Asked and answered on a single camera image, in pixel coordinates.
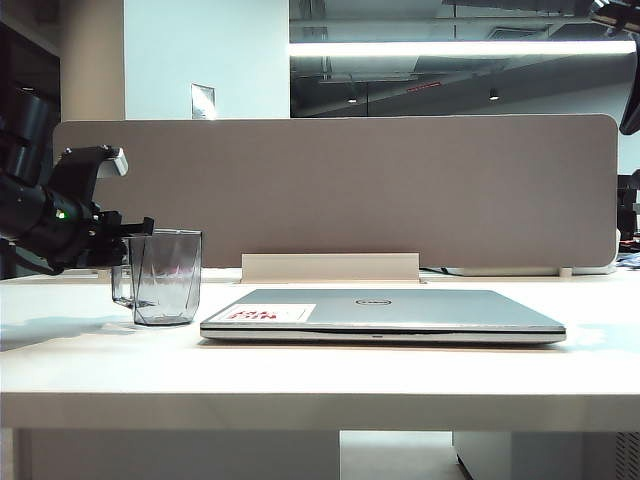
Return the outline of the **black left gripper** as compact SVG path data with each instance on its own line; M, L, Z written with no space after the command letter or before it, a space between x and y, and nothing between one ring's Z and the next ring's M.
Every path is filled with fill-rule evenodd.
M123 263L126 245L123 237L149 236L154 231L154 219L144 217L140 223L122 225L122 215L114 210L102 210L92 202L91 216L81 227L79 244L71 268L111 268Z

